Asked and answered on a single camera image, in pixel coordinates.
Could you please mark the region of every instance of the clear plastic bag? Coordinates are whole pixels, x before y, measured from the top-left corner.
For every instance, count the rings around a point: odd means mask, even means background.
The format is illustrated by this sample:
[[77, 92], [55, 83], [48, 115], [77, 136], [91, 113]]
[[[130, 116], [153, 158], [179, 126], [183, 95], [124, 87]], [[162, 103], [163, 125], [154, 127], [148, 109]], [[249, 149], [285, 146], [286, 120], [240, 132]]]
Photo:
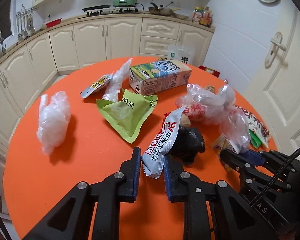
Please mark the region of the clear plastic bag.
[[60, 146], [66, 136], [71, 117], [70, 103], [64, 91], [55, 93], [47, 105], [48, 95], [42, 95], [39, 106], [39, 127], [37, 138], [42, 151], [51, 155], [55, 147]]
[[102, 99], [112, 102], [118, 101], [118, 94], [122, 87], [122, 82], [129, 77], [129, 69], [132, 58], [130, 58], [122, 67], [112, 76], [110, 84], [107, 86], [106, 92]]
[[244, 112], [233, 105], [235, 96], [229, 85], [221, 87], [216, 95], [199, 85], [188, 84], [187, 94], [178, 98], [176, 105], [186, 107], [184, 114], [191, 121], [219, 125], [219, 132], [231, 140], [239, 152], [246, 152], [250, 143], [249, 124]]
[[177, 59], [186, 64], [192, 64], [194, 57], [194, 47], [185, 47], [183, 45], [173, 45], [168, 46], [168, 59]]

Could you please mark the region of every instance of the barcode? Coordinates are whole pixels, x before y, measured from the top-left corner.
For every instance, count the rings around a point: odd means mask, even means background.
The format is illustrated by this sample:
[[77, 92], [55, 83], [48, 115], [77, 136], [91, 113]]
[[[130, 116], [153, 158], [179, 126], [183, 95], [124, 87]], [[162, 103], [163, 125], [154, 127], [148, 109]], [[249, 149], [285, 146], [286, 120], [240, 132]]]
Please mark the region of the barcode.
[[157, 84], [157, 79], [156, 78], [144, 80], [143, 93], [142, 94], [144, 96], [153, 95], [154, 92], [155, 92], [155, 85], [156, 84]]

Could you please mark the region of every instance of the green appliance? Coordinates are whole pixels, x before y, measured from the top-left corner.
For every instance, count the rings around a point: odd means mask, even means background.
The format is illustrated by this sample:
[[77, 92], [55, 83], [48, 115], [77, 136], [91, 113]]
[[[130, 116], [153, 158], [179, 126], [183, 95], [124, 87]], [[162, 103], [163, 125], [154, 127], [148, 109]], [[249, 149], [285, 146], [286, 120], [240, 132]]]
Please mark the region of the green appliance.
[[137, 0], [114, 0], [114, 7], [136, 6]]

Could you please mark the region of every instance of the orange table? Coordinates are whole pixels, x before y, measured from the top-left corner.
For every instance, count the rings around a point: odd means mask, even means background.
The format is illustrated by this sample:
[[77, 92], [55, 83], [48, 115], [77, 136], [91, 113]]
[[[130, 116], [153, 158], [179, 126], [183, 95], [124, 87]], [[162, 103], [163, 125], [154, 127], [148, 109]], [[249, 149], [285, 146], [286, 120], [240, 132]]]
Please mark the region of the orange table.
[[[132, 64], [156, 61], [155, 57], [135, 57]], [[36, 131], [38, 125], [37, 99], [20, 121], [9, 145], [4, 174], [4, 193], [15, 229], [23, 238], [28, 231], [80, 181], [93, 184], [119, 170], [121, 163], [130, 159], [132, 149], [144, 151], [161, 129], [166, 112], [176, 109], [175, 101], [186, 93], [186, 86], [176, 87], [158, 94], [158, 105], [145, 121], [133, 144], [124, 141], [104, 120], [96, 107], [102, 92], [87, 99], [80, 92], [101, 75], [119, 69], [127, 58], [99, 62], [51, 86], [51, 96], [64, 90], [69, 97], [71, 119], [65, 142], [51, 156], [42, 153]], [[224, 83], [216, 77], [193, 67], [190, 83], [202, 87], [210, 84], [219, 89]], [[124, 82], [123, 88], [129, 88]], [[240, 95], [236, 104], [258, 114]], [[210, 147], [219, 136], [216, 126], [198, 125], [206, 145], [206, 152], [198, 154], [185, 170], [207, 182], [225, 180], [239, 189], [236, 172], [227, 173]], [[276, 149], [273, 140], [270, 149]], [[120, 240], [178, 240], [183, 237], [183, 203], [169, 203], [164, 189], [163, 176], [158, 180], [145, 176], [141, 169], [139, 193], [135, 203], [122, 203], [120, 211]]]

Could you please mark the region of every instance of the gas stove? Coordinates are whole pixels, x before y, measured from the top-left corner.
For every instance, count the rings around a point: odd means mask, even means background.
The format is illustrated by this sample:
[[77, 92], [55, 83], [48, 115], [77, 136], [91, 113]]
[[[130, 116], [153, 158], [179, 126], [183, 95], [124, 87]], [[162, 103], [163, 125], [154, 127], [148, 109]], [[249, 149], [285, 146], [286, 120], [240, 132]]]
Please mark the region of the gas stove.
[[139, 13], [138, 8], [133, 6], [114, 7], [111, 5], [99, 5], [83, 8], [82, 10], [87, 13], [87, 17], [113, 13]]

